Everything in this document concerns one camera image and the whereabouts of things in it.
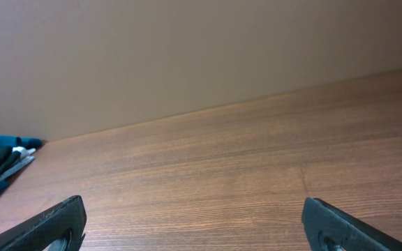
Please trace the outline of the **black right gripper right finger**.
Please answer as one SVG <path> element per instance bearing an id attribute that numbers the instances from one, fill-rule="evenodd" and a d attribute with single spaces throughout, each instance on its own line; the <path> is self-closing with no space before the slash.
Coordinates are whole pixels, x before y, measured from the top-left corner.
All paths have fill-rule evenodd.
<path id="1" fill-rule="evenodd" d="M 301 222 L 312 251 L 402 251 L 401 241 L 318 198 L 306 198 Z"/>

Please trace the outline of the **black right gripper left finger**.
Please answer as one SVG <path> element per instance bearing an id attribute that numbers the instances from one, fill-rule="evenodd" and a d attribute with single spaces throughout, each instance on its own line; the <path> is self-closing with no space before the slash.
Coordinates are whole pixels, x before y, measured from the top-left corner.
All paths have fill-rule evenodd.
<path id="1" fill-rule="evenodd" d="M 73 195 L 0 234 L 0 251 L 79 250 L 87 214 L 82 197 Z"/>

